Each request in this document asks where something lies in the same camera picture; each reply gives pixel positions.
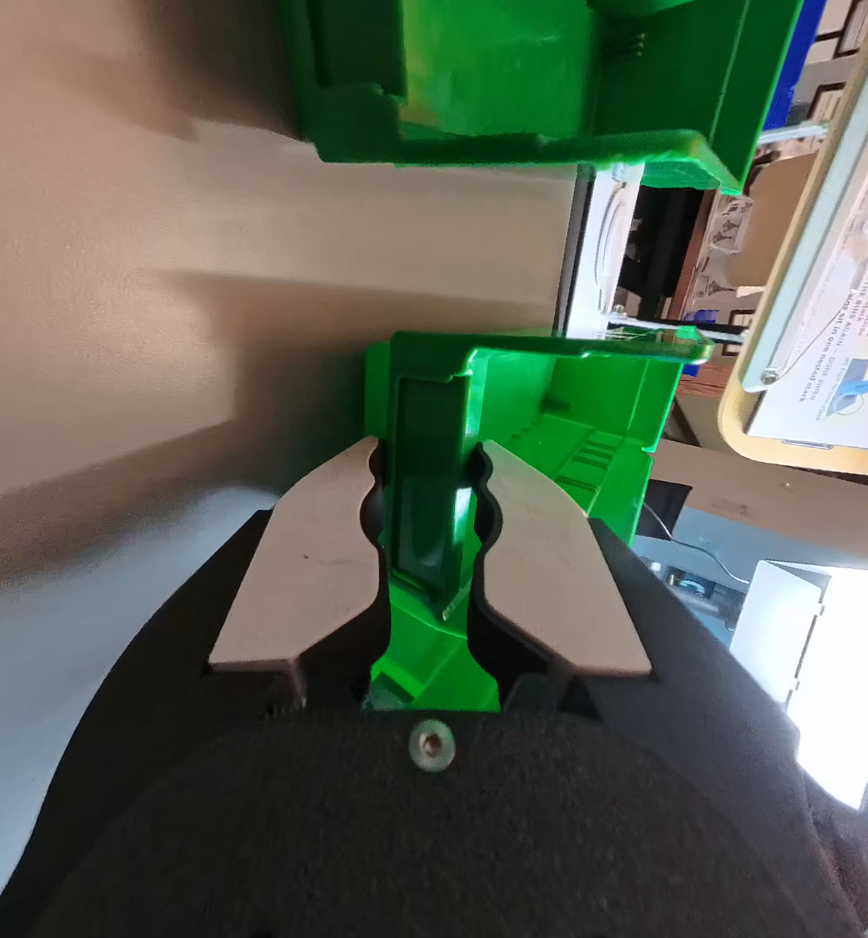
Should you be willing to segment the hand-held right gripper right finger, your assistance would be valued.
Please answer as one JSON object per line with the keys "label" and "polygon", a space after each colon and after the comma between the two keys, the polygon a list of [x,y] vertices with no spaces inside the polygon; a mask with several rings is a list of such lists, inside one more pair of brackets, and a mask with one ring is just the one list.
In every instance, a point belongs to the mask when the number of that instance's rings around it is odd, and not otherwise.
{"label": "hand-held right gripper right finger", "polygon": [[468,648],[495,681],[557,704],[587,677],[651,676],[651,661],[586,513],[494,441],[471,460],[477,505]]}

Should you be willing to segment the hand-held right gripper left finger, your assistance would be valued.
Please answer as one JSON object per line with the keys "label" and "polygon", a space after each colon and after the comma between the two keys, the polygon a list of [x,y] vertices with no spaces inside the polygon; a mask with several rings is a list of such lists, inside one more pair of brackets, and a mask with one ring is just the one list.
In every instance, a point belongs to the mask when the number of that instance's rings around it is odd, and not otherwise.
{"label": "hand-held right gripper left finger", "polygon": [[280,674],[302,705],[365,695],[391,640],[384,463],[383,442],[366,436],[278,498],[209,654],[212,671]]}

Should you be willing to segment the grey tape strip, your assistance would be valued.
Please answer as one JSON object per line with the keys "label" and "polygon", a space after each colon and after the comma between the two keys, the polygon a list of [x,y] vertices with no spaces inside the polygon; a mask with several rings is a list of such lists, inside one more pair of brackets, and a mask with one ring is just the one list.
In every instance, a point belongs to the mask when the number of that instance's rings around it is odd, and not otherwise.
{"label": "grey tape strip", "polygon": [[553,334],[557,336],[565,335],[570,318],[572,297],[581,262],[582,245],[592,204],[593,181],[594,170],[588,166],[578,166],[572,191],[552,326]]}

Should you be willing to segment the grey desk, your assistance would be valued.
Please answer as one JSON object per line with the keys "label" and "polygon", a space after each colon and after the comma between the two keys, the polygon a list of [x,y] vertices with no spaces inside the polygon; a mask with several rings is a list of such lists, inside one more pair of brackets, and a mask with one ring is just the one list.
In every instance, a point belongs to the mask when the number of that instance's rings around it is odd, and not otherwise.
{"label": "grey desk", "polygon": [[332,166],[271,2],[0,2],[0,893],[153,612],[358,438],[366,346],[550,326],[575,172]]}

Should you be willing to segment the clear acrylic sign holder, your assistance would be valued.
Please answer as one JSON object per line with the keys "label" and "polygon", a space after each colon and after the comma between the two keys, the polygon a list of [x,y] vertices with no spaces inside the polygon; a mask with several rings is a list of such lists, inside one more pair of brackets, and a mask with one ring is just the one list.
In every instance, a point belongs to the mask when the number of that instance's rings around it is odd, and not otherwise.
{"label": "clear acrylic sign holder", "polygon": [[731,259],[743,249],[753,207],[754,201],[748,195],[715,196],[687,290],[684,313],[711,309],[722,299],[745,298],[762,290],[732,285],[727,269]]}

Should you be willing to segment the white stand base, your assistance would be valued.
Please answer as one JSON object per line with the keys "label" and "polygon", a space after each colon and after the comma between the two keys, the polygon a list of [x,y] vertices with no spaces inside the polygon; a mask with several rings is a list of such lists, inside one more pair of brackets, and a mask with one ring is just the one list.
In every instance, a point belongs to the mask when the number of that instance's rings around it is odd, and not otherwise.
{"label": "white stand base", "polygon": [[642,164],[621,163],[594,174],[568,308],[568,338],[598,339],[607,330],[643,172]]}

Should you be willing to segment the wooden display board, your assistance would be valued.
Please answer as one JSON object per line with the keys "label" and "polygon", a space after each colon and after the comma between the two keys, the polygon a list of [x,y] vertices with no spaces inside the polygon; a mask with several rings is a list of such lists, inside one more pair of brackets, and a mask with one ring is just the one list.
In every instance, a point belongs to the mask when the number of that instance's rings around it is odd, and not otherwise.
{"label": "wooden display board", "polygon": [[[827,134],[825,135],[825,145],[819,154],[816,156],[815,162],[812,167],[812,172],[809,177],[809,180],[804,188],[803,194],[805,193],[809,181],[814,172],[814,167],[817,160],[820,158],[820,153],[827,147],[827,138],[830,129],[839,123],[842,118],[850,112],[855,100],[857,99],[863,81],[868,73],[868,36],[865,39],[862,49],[860,51],[861,63],[857,72],[853,75],[849,88],[846,91],[842,103],[839,105],[839,110],[837,112],[836,118],[831,123]],[[745,362],[745,349],[748,347],[749,334],[752,327],[760,319],[760,305],[763,299],[766,298],[769,290],[769,286],[773,280],[773,274],[776,268],[778,259],[780,258],[783,246],[787,240],[790,229],[792,228],[792,222],[796,215],[796,211],[793,214],[791,225],[787,231],[784,243],[780,250],[780,254],[773,266],[771,272],[771,278],[767,285],[767,289],[759,303],[758,310],[755,314],[755,319],[753,324],[750,326],[748,333],[746,335],[745,347],[740,357],[737,359],[736,364],[733,367],[733,374],[731,379],[728,381],[728,384],[723,392],[721,403],[719,405],[718,413],[718,425],[721,431],[721,435],[725,439],[726,443],[741,456],[744,456],[747,459],[762,463],[775,463],[782,464],[786,466],[792,466],[797,468],[805,468],[810,470],[820,470],[820,471],[832,471],[832,472],[841,472],[841,473],[850,473],[857,475],[868,475],[868,450],[867,449],[858,449],[858,448],[844,448],[837,447],[831,449],[819,449],[812,448],[803,445],[792,445],[780,442],[778,440],[770,440],[757,438],[749,436],[746,434],[746,422],[747,419],[751,416],[753,412],[753,407],[759,400],[759,394],[746,393],[742,386],[739,383],[739,377],[741,374],[741,367]]]}

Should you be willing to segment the printed instruction sheet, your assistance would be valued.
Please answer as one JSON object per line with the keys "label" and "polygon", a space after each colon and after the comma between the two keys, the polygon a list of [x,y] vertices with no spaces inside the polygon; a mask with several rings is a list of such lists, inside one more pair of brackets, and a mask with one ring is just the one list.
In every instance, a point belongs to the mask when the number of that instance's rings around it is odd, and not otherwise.
{"label": "printed instruction sheet", "polygon": [[[868,133],[868,73],[850,110]],[[786,369],[759,393],[749,436],[819,449],[868,450],[868,134],[806,294]]]}

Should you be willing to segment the green plastic storage bin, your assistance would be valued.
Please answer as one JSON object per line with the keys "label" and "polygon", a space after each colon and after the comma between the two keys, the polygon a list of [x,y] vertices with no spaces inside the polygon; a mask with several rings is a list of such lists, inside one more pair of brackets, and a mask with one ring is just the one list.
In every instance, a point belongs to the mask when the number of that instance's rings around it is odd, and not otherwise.
{"label": "green plastic storage bin", "polygon": [[642,166],[739,193],[795,1],[278,2],[299,127],[326,162]]}
{"label": "green plastic storage bin", "polygon": [[499,708],[466,642],[480,547],[467,481],[476,446],[501,445],[633,546],[677,385],[712,348],[693,327],[596,340],[398,332],[368,347],[365,433],[385,448],[392,602],[372,706]]}

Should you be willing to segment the white stand pole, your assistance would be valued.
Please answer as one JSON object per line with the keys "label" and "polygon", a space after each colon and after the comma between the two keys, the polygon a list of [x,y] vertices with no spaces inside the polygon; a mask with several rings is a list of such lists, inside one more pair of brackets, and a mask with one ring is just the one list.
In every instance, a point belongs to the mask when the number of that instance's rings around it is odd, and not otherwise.
{"label": "white stand pole", "polygon": [[712,341],[741,345],[746,340],[747,325],[715,322],[683,322],[674,320],[647,321],[611,312],[607,317],[608,328],[622,327],[647,331],[697,331]]}

